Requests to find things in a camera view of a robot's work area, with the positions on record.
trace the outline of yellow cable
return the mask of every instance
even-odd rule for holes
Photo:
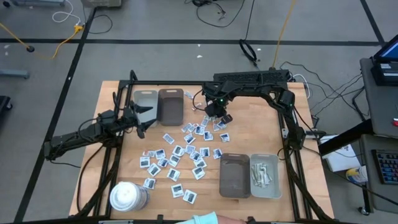
[[[12,32],[11,32],[5,25],[3,25],[1,22],[0,22],[0,26],[1,26],[5,31],[7,31],[13,38],[15,38],[16,40],[18,40],[18,42],[21,43],[24,47],[26,47],[27,49],[30,48],[29,45],[27,45],[27,44],[25,44],[23,41],[21,41],[20,38],[18,38],[14,33],[12,33]],[[53,59],[57,56],[59,48],[60,48],[64,43],[68,42],[70,39],[72,39],[74,36],[76,36],[76,34],[79,33],[79,32],[83,29],[83,26],[75,25],[74,28],[75,28],[75,32],[73,33],[73,35],[71,35],[69,38],[67,38],[66,40],[64,40],[64,41],[61,42],[60,44],[58,44],[57,48],[55,49],[55,53],[54,53],[54,55],[53,55],[52,57],[48,58],[48,57],[46,57],[46,56],[43,56],[43,55],[40,54],[40,53],[37,53],[37,52],[34,52],[34,53],[35,53],[36,55],[38,55],[40,58],[44,58],[44,59],[48,59],[48,60],[53,60]]]
[[[294,7],[294,4],[295,4],[295,3],[296,3],[296,0],[292,0],[292,4],[290,5],[289,13],[287,13],[284,26],[282,27],[282,30],[280,31],[279,39],[278,39],[278,44],[276,45],[274,63],[272,63],[272,68],[275,68],[276,58],[278,57],[278,50],[279,50],[280,40],[281,40],[281,38],[282,38],[282,36],[283,36],[283,34],[284,34],[287,21],[289,20],[289,17],[290,17],[290,15],[291,15],[292,11],[293,11],[293,7]]]

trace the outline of plastic container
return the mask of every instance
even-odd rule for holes
[[[132,94],[134,102],[139,106],[151,106],[153,109],[146,111],[145,113],[137,114],[140,122],[150,121],[157,117],[157,91],[156,90],[139,90]],[[150,127],[156,127],[157,121],[155,121]]]
[[[244,154],[224,153],[220,160],[220,195],[250,197],[250,158]]]
[[[180,126],[183,123],[183,96],[182,89],[159,90],[157,120],[163,126]]]
[[[131,182],[119,182],[109,197],[112,207],[120,212],[143,209],[149,201],[148,191]]]
[[[270,154],[253,154],[250,157],[250,167],[257,163],[267,165],[268,176],[272,179],[267,187],[261,188],[254,185],[254,181],[250,178],[251,194],[255,197],[262,198],[281,198],[282,192],[279,189],[278,175],[278,157]]]
[[[347,170],[346,177],[349,181],[355,184],[361,184],[368,181],[368,173],[366,173],[366,166],[352,168]]]

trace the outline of gray floor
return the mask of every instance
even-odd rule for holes
[[[79,0],[71,0],[75,14],[83,19]],[[393,9],[394,0],[367,0],[384,39],[398,33]],[[236,13],[241,1],[220,1],[227,18]],[[97,12],[109,15],[114,26],[110,32],[89,35],[89,39],[239,39],[246,33],[251,0],[246,1],[240,15],[227,28],[220,29],[202,24],[196,19],[195,8],[183,1],[130,0],[121,9]],[[201,16],[216,21],[216,9],[200,9]],[[0,21],[21,38],[61,39],[73,32],[76,19],[61,24],[51,16],[59,7],[0,7]],[[248,39],[277,40],[289,2],[278,0],[256,1]],[[104,18],[94,21],[92,31],[104,30],[109,22]],[[0,30],[0,38],[9,38]],[[300,0],[286,27],[284,40],[377,41],[359,0]],[[50,55],[55,44],[33,44],[38,52]],[[77,45],[66,44],[53,61],[42,60],[27,53],[19,44],[0,44],[0,67],[30,71],[28,80],[0,78],[0,95],[12,97],[14,109],[3,119],[0,129],[0,222],[11,222],[25,191],[40,145],[49,126],[65,77]],[[256,45],[261,62],[268,69],[274,56],[274,45]],[[279,50],[277,66],[284,61],[304,64],[317,72],[333,88],[347,83],[359,74],[359,60],[370,57],[379,47],[333,47],[283,45]],[[285,65],[294,74],[300,73],[308,82],[331,90],[311,73],[300,67]],[[77,65],[67,100],[55,134],[75,131],[85,119],[92,117],[103,80],[127,79],[134,69],[140,80],[209,80],[214,73],[255,70],[237,45],[201,44],[86,44]],[[347,91],[362,87],[359,80]],[[311,107],[324,96],[310,85]],[[316,106],[317,113],[329,101]],[[365,95],[358,98],[367,111]],[[318,128],[328,133],[340,133],[360,122],[360,119],[341,100],[323,110]],[[82,150],[65,154],[61,161],[80,164]],[[62,218],[68,215],[76,185],[78,170],[46,162],[40,174],[32,200],[25,216],[27,220]],[[369,217],[360,215],[356,208],[363,205],[362,192],[326,172],[328,188],[335,217],[346,222],[396,223],[398,215],[376,212]]]

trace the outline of light blue sleeve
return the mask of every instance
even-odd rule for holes
[[[180,222],[178,224],[218,224],[218,220],[216,213],[211,212],[202,216],[194,215],[191,220]]]

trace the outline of table leg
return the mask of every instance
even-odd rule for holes
[[[324,156],[326,154],[334,152],[337,149],[359,139],[362,134],[374,134],[372,121],[370,119],[367,119],[366,121],[363,121],[359,125],[351,128],[350,130],[347,130],[344,133],[334,137],[333,139],[320,144],[318,147],[319,153]]]

